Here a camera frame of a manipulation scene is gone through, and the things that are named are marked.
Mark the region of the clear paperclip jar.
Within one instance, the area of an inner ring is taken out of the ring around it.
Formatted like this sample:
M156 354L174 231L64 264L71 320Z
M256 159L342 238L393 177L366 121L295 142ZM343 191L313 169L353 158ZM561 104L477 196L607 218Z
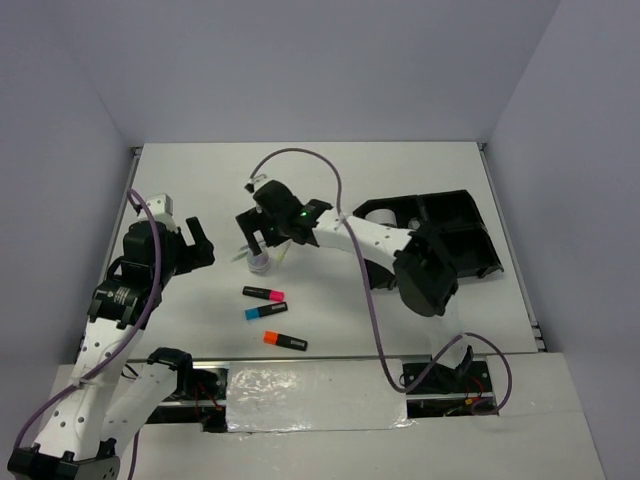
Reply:
M270 269L271 257L268 251L262 251L259 254L249 252L246 262L251 273L263 275Z

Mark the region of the small clear tape roll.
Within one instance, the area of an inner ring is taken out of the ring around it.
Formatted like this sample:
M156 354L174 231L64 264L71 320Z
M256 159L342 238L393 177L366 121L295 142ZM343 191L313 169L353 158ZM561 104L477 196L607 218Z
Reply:
M421 221L417 218L412 218L409 222L408 222L408 228L412 229L412 230L418 230L421 226Z

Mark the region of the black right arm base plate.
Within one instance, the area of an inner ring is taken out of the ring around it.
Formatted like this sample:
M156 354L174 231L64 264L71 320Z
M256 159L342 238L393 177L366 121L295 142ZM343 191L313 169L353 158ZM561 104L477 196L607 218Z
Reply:
M438 400L466 400L478 397L490 397L493 386L487 364L484 361L472 361L466 373L456 373L442 365L435 365L429 374L411 392L411 396Z

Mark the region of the large white tape roll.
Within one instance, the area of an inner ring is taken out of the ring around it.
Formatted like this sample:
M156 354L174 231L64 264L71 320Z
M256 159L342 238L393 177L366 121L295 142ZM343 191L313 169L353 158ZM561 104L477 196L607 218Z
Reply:
M396 228L397 219L393 210L390 209L376 209L366 214L365 219L369 222L373 222L379 225Z

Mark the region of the yellow pen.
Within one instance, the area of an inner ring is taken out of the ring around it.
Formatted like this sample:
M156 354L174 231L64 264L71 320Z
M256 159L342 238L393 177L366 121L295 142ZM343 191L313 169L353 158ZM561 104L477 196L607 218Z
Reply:
M292 245L292 241L289 240L287 242L284 243L284 245L282 247L279 248L276 257L275 257L275 265L276 266L280 266L282 264L282 262L284 261L284 258L286 256L286 254L288 253L290 247Z

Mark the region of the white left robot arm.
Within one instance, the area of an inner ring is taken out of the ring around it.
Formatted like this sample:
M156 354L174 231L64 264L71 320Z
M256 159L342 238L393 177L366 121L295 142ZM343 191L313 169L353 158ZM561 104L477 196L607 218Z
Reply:
M113 397L162 290L175 275L214 263L214 246L196 217L187 244L168 213L129 227L124 253L94 290L84 339L69 384L45 404L52 412L30 446L16 444L7 469L17 479L115 479L123 451L166 398L196 385L192 356L159 347L126 392Z

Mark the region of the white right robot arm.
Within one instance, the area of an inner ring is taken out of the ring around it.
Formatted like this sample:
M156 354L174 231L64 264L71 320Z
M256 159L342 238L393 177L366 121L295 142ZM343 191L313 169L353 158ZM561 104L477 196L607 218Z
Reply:
M431 228L401 229L342 213L337 207L312 199L303 204L283 183L260 177L245 189L255 206L236 216L254 255L263 246L288 240L299 245L336 249L356 256L361 264L376 264L393 274L402 303L427 319L432 353L440 354L436 383L457 391L469 377L465 360L469 344L460 339L463 327L447 304L458 290L458 274L440 236Z

